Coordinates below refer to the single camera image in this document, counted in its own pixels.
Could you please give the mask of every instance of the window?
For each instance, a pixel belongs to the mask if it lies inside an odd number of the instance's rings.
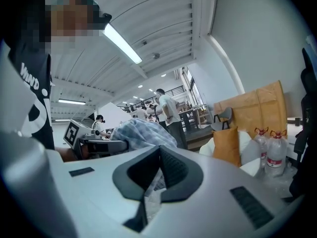
[[[185,81],[187,83],[187,86],[190,90],[190,93],[193,97],[193,100],[195,102],[195,105],[203,105],[204,104],[203,99],[198,91],[197,85],[196,85],[196,83],[193,79],[193,76],[190,73],[188,68],[183,69],[183,75],[184,75]]]
[[[202,100],[202,97],[200,96],[200,93],[199,93],[199,91],[198,91],[198,88],[197,88],[197,85],[196,85],[195,82],[194,82],[194,84],[193,84],[192,90],[193,90],[193,92],[194,92],[194,95],[195,95],[197,104],[198,104],[198,105],[203,105],[204,102],[203,102],[203,100]]]

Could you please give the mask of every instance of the black t-shirt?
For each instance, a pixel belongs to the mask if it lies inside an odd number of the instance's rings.
[[[45,0],[30,0],[15,19],[4,36],[10,47],[8,58],[37,97],[23,124],[22,134],[36,138],[47,149],[54,149],[50,108],[51,56],[44,49],[49,31]]]

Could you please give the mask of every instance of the plastic water bottle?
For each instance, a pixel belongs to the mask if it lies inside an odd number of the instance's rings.
[[[272,130],[270,133],[273,138],[269,142],[265,166],[265,173],[269,177],[281,176],[284,172],[287,153],[287,141],[282,137],[284,135],[286,130],[283,132]]]
[[[266,154],[267,154],[267,137],[265,133],[267,133],[268,127],[266,129],[256,128],[254,132],[257,133],[254,140],[260,145],[261,149],[261,168],[265,167],[266,164]]]

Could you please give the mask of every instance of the white ceiling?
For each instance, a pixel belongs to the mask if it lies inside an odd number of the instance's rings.
[[[192,44],[199,38],[195,29],[201,21],[200,0],[95,1],[112,15],[112,26],[143,61],[134,64],[106,37],[94,38],[85,49],[52,54],[56,85],[51,93],[52,119],[84,119],[110,101],[128,101],[126,94],[133,96],[138,85],[191,63],[195,57]],[[154,53],[160,58],[154,59]],[[85,101],[86,105],[62,104],[59,98]]]

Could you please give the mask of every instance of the ceiling light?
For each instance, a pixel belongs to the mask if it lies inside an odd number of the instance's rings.
[[[86,104],[86,102],[82,102],[82,101],[70,101],[70,100],[64,100],[64,99],[59,99],[58,102],[69,103],[69,104],[78,104],[78,105],[85,105]]]
[[[106,26],[103,34],[106,35],[113,43],[115,43],[123,52],[125,52],[126,55],[130,57],[132,61],[134,61],[134,63],[138,64],[142,62],[142,59],[138,56],[138,54],[135,53],[131,46],[110,24]]]

